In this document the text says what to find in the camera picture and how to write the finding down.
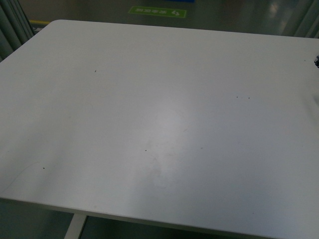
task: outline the white table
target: white table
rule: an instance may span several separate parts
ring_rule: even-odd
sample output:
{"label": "white table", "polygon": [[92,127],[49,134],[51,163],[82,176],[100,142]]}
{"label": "white table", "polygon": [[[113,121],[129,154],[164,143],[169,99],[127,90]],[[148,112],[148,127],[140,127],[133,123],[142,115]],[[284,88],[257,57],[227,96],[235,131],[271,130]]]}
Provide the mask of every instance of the white table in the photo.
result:
{"label": "white table", "polygon": [[317,39],[55,21],[0,64],[0,197],[319,235]]}

